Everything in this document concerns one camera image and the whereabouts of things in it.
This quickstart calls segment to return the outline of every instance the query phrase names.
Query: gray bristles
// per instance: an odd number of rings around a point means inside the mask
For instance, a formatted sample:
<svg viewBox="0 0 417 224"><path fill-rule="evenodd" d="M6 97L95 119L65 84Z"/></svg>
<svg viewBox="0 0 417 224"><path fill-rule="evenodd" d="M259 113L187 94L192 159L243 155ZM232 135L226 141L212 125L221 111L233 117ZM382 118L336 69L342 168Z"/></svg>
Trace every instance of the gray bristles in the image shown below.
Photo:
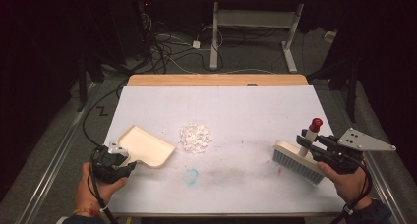
<svg viewBox="0 0 417 224"><path fill-rule="evenodd" d="M300 174L313 184L318 184L324 174L317 168L316 161L312 159L311 154L306 157L299 156L299 149L291 146L293 145L279 140L274 147L273 161Z"/></svg>

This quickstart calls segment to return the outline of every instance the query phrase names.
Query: person's left hand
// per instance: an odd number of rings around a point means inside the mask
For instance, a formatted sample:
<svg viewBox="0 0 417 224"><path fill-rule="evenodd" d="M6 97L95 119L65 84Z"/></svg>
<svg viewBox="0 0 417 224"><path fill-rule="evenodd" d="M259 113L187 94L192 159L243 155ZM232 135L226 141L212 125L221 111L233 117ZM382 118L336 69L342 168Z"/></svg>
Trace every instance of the person's left hand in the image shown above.
<svg viewBox="0 0 417 224"><path fill-rule="evenodd" d="M83 164L83 176L78 183L76 191L76 208L79 210L94 210L99 211L100 205L98 200L89 191L89 186L93 190L91 178L89 178L89 162ZM110 202L111 197L115 192L124 187L128 182L128 178L124 177L119 179L113 184L103 184L97 181L98 192L107 205ZM88 212L78 212L77 215L91 216Z"/></svg>

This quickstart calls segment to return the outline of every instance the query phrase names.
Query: gray floor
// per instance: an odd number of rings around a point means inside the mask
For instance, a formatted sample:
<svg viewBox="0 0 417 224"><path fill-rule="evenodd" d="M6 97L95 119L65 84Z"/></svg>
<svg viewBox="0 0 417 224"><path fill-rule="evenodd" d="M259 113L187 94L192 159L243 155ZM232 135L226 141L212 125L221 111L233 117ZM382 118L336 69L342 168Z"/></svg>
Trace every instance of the gray floor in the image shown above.
<svg viewBox="0 0 417 224"><path fill-rule="evenodd" d="M266 30L261 29L256 33L262 35L266 33ZM324 30L317 29L307 34L296 34L291 51L300 74L313 73L323 64L330 49L330 44L323 41L325 33ZM191 44L195 39L182 33L171 34L176 37L171 37L172 42ZM252 37L253 39L248 38L245 43L236 47L227 47L239 43L242 36L233 32L224 36L223 46L220 47L223 68L219 73L288 74L279 46L279 42L286 38L286 31L280 29L272 36L252 35ZM162 35L158 38L166 39L167 36ZM188 48L178 44L168 45L177 52ZM202 49L205 48L209 48L209 44L202 46ZM202 54L205 66L209 65L208 51L193 52ZM210 74L202 68L200 55L193 54L177 59L182 55L184 53L171 56L171 61L166 66L167 74ZM134 56L128 56L128 63L129 67L132 67L138 61ZM94 104L126 80L125 76L115 73L108 66L104 66L103 71L104 82L90 85L89 101L82 112L77 112L78 89L76 85L74 86L73 98L50 122L48 130L33 150L14 186L1 202L0 223L55 223L61 216L68 216L73 211L75 187L81 175L81 164L89 160L89 155L94 148L83 132L82 122L89 113L85 130L92 140L102 143L110 126L118 98L115 93L112 93L96 105ZM364 133L387 141L387 136L369 106L366 93L360 83L357 90L358 122L356 124L349 121L343 110L345 95L343 90L330 91L327 81L323 80L314 81L312 84L315 86L336 135L341 135L348 127L353 126ZM101 109L95 106L103 106L103 111L101 112ZM384 179L379 184L381 187L374 190L373 196L381 198L381 194L387 194L386 197L383 196L383 200L387 201L394 212L392 223L411 223L411 220L416 219L412 211L415 207L413 200L417 200L416 187L399 157L396 154L375 153L370 158L378 164L374 171L376 176L384 174ZM312 224L329 223L331 219L332 217L306 217L305 221ZM135 219L133 223L139 223L139 220Z"/></svg>

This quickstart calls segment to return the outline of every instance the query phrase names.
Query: dustpan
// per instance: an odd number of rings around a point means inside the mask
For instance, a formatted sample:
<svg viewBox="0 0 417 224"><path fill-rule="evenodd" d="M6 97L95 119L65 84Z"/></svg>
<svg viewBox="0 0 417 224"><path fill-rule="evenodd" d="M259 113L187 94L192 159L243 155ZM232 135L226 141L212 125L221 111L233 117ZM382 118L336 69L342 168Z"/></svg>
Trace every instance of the dustpan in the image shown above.
<svg viewBox="0 0 417 224"><path fill-rule="evenodd" d="M120 136L118 145L127 149L129 153L129 157L121 166L137 161L143 162L149 167L157 168L163 165L175 149L175 146L145 132L135 125Z"/></svg>

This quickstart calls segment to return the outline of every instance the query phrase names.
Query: sleeve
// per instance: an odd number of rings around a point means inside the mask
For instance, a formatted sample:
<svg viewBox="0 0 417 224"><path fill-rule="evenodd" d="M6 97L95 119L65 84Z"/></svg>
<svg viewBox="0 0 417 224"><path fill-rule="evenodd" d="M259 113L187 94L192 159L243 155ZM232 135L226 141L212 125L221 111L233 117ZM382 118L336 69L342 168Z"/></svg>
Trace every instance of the sleeve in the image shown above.
<svg viewBox="0 0 417 224"><path fill-rule="evenodd" d="M388 224L392 213L379 200L373 199L368 207L353 212L346 218L347 224Z"/></svg>
<svg viewBox="0 0 417 224"><path fill-rule="evenodd" d="M105 224L103 219L98 217L84 217L79 215L72 215L65 219L62 224Z"/></svg>

